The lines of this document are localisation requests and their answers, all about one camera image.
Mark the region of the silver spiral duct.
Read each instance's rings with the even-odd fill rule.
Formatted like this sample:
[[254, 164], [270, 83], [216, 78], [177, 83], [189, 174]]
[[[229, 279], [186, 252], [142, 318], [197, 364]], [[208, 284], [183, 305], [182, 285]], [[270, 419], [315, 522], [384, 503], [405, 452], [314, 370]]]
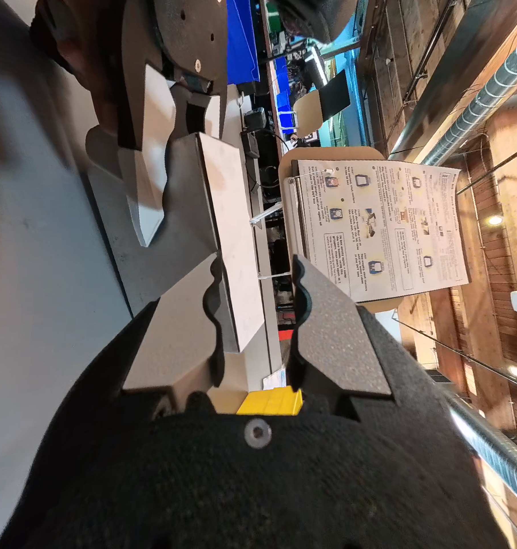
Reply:
[[434, 145], [422, 165], [438, 166], [488, 120], [517, 87], [517, 46]]
[[444, 397], [463, 439], [517, 497], [517, 445], [459, 396], [445, 392]]

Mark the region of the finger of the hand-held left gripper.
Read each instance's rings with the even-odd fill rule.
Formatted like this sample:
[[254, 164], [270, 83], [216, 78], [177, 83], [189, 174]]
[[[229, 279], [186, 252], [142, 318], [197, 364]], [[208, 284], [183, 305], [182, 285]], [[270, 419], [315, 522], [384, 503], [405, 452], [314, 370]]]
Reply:
[[166, 148], [176, 115], [168, 81], [149, 64], [145, 65], [143, 106], [142, 148], [118, 148], [118, 162], [131, 222], [139, 244], [146, 248], [165, 217]]
[[203, 133], [221, 139], [225, 108], [221, 96], [193, 93], [186, 104], [188, 134]]

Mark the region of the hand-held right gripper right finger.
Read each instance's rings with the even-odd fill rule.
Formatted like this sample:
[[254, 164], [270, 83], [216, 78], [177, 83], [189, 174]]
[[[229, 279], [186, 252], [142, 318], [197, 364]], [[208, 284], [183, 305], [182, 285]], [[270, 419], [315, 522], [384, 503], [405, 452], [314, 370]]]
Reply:
[[292, 257], [296, 324], [286, 367], [293, 391], [391, 397], [354, 301], [304, 256]]

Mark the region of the blue plastic bin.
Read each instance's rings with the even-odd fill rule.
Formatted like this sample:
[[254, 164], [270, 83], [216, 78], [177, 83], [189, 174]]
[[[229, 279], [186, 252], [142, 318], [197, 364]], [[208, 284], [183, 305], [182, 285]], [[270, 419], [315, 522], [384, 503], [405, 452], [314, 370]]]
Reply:
[[227, 84], [260, 80], [251, 1], [227, 1]]

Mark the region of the white cardboard mailer box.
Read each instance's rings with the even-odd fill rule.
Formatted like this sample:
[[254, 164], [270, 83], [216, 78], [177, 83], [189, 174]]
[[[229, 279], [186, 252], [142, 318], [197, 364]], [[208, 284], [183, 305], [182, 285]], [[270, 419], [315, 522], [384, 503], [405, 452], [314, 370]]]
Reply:
[[88, 131], [85, 147], [94, 163], [89, 181], [132, 315], [220, 251], [218, 314], [224, 349], [243, 352], [262, 327], [264, 314], [239, 149], [203, 133], [170, 144], [165, 217], [150, 245], [143, 247], [118, 178], [116, 142], [96, 126]]

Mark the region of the grey desk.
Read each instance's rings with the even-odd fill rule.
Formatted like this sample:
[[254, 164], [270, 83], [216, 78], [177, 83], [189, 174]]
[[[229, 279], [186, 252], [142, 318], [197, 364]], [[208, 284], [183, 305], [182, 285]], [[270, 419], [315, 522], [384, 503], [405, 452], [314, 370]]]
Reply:
[[64, 139], [64, 93], [0, 1], [0, 538], [62, 400], [129, 322]]

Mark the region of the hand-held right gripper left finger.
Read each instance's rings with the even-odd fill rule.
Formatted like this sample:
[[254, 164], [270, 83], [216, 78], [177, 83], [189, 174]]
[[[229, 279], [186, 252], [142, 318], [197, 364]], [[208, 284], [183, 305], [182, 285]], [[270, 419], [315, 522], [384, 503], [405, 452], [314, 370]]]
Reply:
[[221, 330], [206, 303], [219, 289], [218, 253], [213, 253], [158, 300], [123, 384], [129, 393], [165, 389], [172, 406], [213, 386], [223, 358]]

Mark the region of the black power adapter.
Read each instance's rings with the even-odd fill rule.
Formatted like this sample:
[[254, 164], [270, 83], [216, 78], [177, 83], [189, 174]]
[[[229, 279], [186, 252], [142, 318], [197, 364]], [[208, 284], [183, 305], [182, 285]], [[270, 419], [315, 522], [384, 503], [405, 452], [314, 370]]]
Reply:
[[253, 160], [260, 158], [260, 150], [254, 132], [244, 130], [240, 133], [244, 155]]

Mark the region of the black monitor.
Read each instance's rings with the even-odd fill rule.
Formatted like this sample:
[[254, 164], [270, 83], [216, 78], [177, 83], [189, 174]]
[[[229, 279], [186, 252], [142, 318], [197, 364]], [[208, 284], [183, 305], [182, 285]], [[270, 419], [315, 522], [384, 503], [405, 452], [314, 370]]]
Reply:
[[323, 122], [343, 111], [351, 104], [346, 72], [341, 71], [319, 89]]

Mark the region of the yellow plastic bin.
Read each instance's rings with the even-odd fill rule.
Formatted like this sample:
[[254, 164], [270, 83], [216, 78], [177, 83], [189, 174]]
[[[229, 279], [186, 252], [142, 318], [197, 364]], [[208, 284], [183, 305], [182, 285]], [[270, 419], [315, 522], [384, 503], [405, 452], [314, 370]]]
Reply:
[[237, 415], [298, 415], [303, 406], [302, 391], [291, 387], [249, 392]]

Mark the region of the small blue bin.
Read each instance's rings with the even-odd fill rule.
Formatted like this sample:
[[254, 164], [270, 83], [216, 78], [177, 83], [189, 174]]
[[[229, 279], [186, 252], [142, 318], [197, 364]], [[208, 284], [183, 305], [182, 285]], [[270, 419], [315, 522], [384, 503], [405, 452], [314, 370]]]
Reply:
[[274, 60], [275, 77], [273, 87], [276, 93], [276, 111], [279, 120], [279, 126], [282, 134], [289, 135], [294, 129], [293, 118], [291, 115], [292, 106], [290, 104], [290, 86], [288, 70], [285, 57], [279, 57]]

